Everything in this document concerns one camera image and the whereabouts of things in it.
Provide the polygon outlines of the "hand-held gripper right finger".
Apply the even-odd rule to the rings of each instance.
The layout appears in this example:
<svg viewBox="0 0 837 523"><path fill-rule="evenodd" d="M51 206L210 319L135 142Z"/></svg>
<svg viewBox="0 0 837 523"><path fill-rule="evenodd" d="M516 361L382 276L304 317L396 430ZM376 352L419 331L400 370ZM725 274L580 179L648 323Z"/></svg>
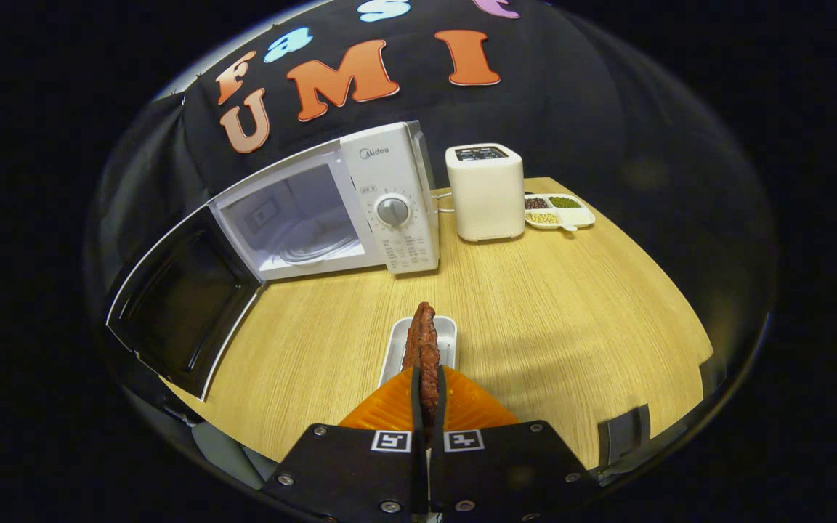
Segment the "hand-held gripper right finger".
<svg viewBox="0 0 837 523"><path fill-rule="evenodd" d="M601 486L548 421L445 429L454 394L438 370L429 510L442 522L561 522Z"/></svg>

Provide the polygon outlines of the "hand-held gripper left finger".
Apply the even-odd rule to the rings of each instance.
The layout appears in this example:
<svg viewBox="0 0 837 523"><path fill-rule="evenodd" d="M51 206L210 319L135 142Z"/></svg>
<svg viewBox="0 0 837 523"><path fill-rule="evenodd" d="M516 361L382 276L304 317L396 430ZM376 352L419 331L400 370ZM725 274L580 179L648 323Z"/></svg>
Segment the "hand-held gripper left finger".
<svg viewBox="0 0 837 523"><path fill-rule="evenodd" d="M314 423L275 467L263 491L312 522L421 522L429 514L421 371L378 389L404 410L403 429Z"/></svg>

